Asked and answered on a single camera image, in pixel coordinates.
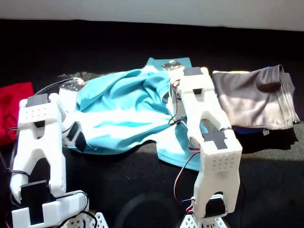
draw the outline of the red cloth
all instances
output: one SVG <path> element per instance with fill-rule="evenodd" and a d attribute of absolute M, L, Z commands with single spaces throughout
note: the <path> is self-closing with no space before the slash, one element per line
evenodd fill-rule
<path fill-rule="evenodd" d="M 16 131 L 6 131 L 10 127 L 17 127 L 19 101 L 33 95 L 31 82 L 0 88 L 0 146 L 13 142 L 9 137 L 15 138 Z"/>

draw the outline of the cloth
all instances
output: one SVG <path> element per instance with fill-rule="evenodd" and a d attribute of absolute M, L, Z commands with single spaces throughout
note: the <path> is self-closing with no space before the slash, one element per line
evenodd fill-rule
<path fill-rule="evenodd" d="M 222 109 L 232 126 L 282 130 L 300 122 L 290 75 L 281 65 L 252 72 L 212 72 Z"/>
<path fill-rule="evenodd" d="M 34 95 L 31 82 L 17 83 L 0 88 L 0 146 L 13 142 L 16 131 L 7 131 L 17 127 L 19 101 Z"/>
<path fill-rule="evenodd" d="M 187 130 L 182 124 L 168 125 L 171 116 L 163 101 L 169 91 L 169 76 L 161 65 L 170 60 L 150 58 L 142 69 L 88 81 L 78 94 L 73 114 L 88 144 L 85 153 L 118 154 L 153 140 L 159 159 L 178 166 L 185 163 L 191 154 Z M 176 60 L 191 67 L 189 58 Z M 203 125 L 201 130 L 207 132 Z M 187 168 L 199 170 L 198 158 Z"/>

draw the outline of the black cable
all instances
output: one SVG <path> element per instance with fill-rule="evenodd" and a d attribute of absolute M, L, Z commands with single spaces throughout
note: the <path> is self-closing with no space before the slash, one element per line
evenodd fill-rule
<path fill-rule="evenodd" d="M 172 116 L 171 119 L 168 121 L 168 124 L 169 124 L 170 126 L 173 126 L 173 125 L 175 125 L 176 123 L 178 123 L 178 122 L 180 121 L 180 120 L 176 120 L 176 121 L 174 121 L 173 123 L 170 123 L 170 122 L 176 117 L 176 114 L 177 114 L 177 104 L 178 104 L 178 102 L 177 102 L 176 89 L 177 89 L 178 86 L 179 86 L 179 84 L 177 84 L 176 86 L 173 86 L 173 87 L 174 87 L 173 92 L 174 92 L 174 96 L 175 96 L 175 114 L 174 114 L 174 116 Z"/>
<path fill-rule="evenodd" d="M 50 85 L 48 85 L 48 86 L 46 86 L 46 87 L 40 89 L 38 92 L 35 93 L 35 95 L 42 94 L 42 93 L 44 93 L 45 91 L 49 90 L 50 88 L 52 88 L 52 87 L 54 87 L 54 86 L 57 86 L 57 85 L 59 85 L 59 84 L 62 84 L 62 83 L 71 81 L 71 80 L 73 80 L 73 79 L 74 79 L 73 77 L 72 77 L 72 78 L 66 78 L 66 79 L 61 80 L 61 81 L 59 81 L 59 82 L 52 83 L 52 84 L 50 84 Z"/>
<path fill-rule="evenodd" d="M 96 217 L 95 217 L 93 214 L 91 214 L 90 212 L 85 211 L 85 209 L 86 209 L 86 207 L 87 207 L 87 205 L 88 205 L 88 203 L 89 203 L 89 198 L 88 198 L 87 194 L 86 194 L 84 191 L 79 191 L 79 192 L 76 192 L 76 193 L 74 193 L 74 194 L 65 195 L 65 196 L 61 196 L 61 197 L 57 197 L 56 199 L 60 199 L 60 198 L 67 197 L 67 196 L 76 195 L 76 194 L 79 194 L 79 193 L 82 193 L 82 194 L 84 194 L 84 195 L 86 196 L 86 205 L 85 205 L 85 208 L 84 208 L 81 212 L 79 212 L 77 215 L 80 215 L 81 213 L 84 213 L 84 214 L 89 215 L 91 218 L 93 218 L 93 219 L 95 220 L 94 228 L 96 228 L 96 227 L 97 227 L 97 223 L 98 223 Z M 71 216 L 71 217 L 65 219 L 65 220 L 64 220 L 63 222 L 61 222 L 56 228 L 63 227 L 63 225 L 65 225 L 65 223 L 66 223 L 67 221 L 69 221 L 69 220 L 72 219 L 72 218 L 75 218 L 77 215 L 73 215 L 73 216 Z"/>
<path fill-rule="evenodd" d="M 92 217 L 92 219 L 94 219 L 95 220 L 95 224 L 94 224 L 94 228 L 96 228 L 97 227 L 97 219 L 96 219 L 96 217 L 94 216 L 94 215 L 92 215 L 90 212 L 87 212 L 87 211 L 82 211 L 81 213 L 84 213 L 84 214 L 86 214 L 86 215 L 88 215 L 88 216 L 90 216 L 90 217 Z"/>
<path fill-rule="evenodd" d="M 17 174 L 23 174 L 29 178 L 29 174 L 27 172 L 21 171 L 21 170 L 11 170 L 10 173 L 17 173 Z"/>

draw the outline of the white wall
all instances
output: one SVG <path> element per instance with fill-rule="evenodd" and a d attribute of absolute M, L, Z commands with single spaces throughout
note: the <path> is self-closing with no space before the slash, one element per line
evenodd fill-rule
<path fill-rule="evenodd" d="M 304 31 L 304 0 L 0 0 L 0 18 L 85 19 Z"/>

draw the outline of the red wire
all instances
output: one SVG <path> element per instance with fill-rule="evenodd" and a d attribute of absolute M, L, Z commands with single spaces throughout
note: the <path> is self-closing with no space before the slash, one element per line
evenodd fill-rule
<path fill-rule="evenodd" d="M 176 194 L 176 189 L 177 189 L 177 185 L 178 185 L 178 182 L 180 180 L 180 177 L 181 177 L 181 173 L 183 172 L 183 170 L 185 169 L 186 165 L 190 162 L 190 160 L 196 155 L 196 154 L 199 154 L 200 152 L 196 152 L 196 153 L 193 153 L 189 158 L 188 160 L 186 161 L 186 163 L 183 165 L 183 167 L 181 168 L 179 174 L 177 175 L 176 179 L 175 179 L 175 183 L 174 183 L 174 187 L 173 187 L 173 193 L 174 193 L 174 198 L 176 201 L 178 202 L 182 202 L 181 200 L 178 199 L 177 197 L 177 194 Z"/>
<path fill-rule="evenodd" d="M 193 213 L 193 210 L 191 210 L 192 208 L 193 208 L 192 205 L 190 205 L 189 207 L 187 207 L 186 213 L 187 213 L 187 214 Z"/>
<path fill-rule="evenodd" d="M 5 225 L 6 225 L 7 228 L 11 228 L 10 225 L 8 224 L 8 215 L 9 214 L 6 212 L 5 213 Z"/>

